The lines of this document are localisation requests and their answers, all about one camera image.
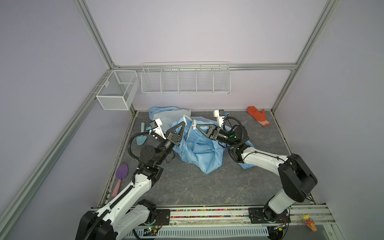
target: teal trowel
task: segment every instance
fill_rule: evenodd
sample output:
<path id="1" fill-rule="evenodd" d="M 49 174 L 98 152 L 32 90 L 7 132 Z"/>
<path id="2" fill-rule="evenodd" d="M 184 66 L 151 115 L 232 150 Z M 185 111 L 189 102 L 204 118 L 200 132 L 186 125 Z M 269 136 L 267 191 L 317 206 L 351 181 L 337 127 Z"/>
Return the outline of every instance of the teal trowel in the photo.
<path id="1" fill-rule="evenodd" d="M 142 122 L 141 123 L 141 132 L 144 132 L 144 128 L 145 128 L 145 122 Z M 147 140 L 147 136 L 140 136 L 140 137 L 137 137 L 136 138 L 136 142 L 137 144 L 140 146 L 140 145 L 143 145 L 145 140 Z"/>

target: purple trowel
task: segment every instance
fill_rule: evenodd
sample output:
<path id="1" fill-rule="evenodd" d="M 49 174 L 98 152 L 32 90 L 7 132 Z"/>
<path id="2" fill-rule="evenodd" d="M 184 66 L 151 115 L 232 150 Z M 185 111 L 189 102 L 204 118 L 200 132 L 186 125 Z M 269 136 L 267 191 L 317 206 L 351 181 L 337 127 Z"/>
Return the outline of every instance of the purple trowel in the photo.
<path id="1" fill-rule="evenodd" d="M 115 186 L 115 189 L 113 190 L 113 193 L 110 197 L 110 199 L 113 199 L 116 197 L 119 193 L 121 180 L 125 178 L 128 175 L 128 165 L 126 162 L 122 162 L 118 169 L 116 170 L 116 178 L 118 179 L 118 182 Z"/>

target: metal grill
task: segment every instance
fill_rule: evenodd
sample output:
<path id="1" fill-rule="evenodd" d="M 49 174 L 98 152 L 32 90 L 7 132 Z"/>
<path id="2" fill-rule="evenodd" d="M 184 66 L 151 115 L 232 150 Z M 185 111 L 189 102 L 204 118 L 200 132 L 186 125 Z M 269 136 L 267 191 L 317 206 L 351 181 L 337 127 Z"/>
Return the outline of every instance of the metal grill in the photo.
<path id="1" fill-rule="evenodd" d="M 137 235 L 144 237 L 144 229 L 140 228 Z M 162 228 L 156 238 L 223 238 L 223 237 L 262 237 L 269 236 L 267 227 L 177 227 Z M 129 233 L 127 238 L 135 238 L 133 233 Z"/>
<path id="2" fill-rule="evenodd" d="M 129 110 L 138 87 L 136 71 L 113 70 L 96 97 L 104 109 Z"/>
<path id="3" fill-rule="evenodd" d="M 141 73 L 144 94 L 229 93 L 231 75 L 229 64 L 198 65 L 183 68 L 144 67 Z"/>

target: wire shelf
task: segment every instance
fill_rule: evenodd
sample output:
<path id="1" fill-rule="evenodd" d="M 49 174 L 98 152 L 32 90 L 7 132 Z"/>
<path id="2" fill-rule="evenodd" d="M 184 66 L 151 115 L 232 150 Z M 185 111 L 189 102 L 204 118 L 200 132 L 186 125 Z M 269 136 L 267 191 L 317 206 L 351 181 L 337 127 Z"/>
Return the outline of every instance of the wire shelf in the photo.
<path id="1" fill-rule="evenodd" d="M 174 65 L 159 67 L 160 63 L 143 63 L 141 90 L 144 94 L 204 94 L 230 93 L 229 63 Z"/>
<path id="2" fill-rule="evenodd" d="M 96 97 L 105 110 L 129 110 L 138 88 L 136 71 L 113 70 Z"/>

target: pink handle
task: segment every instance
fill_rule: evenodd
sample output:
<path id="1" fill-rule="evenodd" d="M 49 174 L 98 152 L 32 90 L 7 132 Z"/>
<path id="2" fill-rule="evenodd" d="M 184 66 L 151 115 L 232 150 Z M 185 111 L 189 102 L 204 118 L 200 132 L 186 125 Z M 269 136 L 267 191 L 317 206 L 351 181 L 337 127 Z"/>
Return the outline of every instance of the pink handle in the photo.
<path id="1" fill-rule="evenodd" d="M 121 180 L 119 179 L 118 182 L 116 183 L 115 189 L 113 190 L 111 199 L 114 199 L 119 194 L 120 184 L 121 184 Z"/>

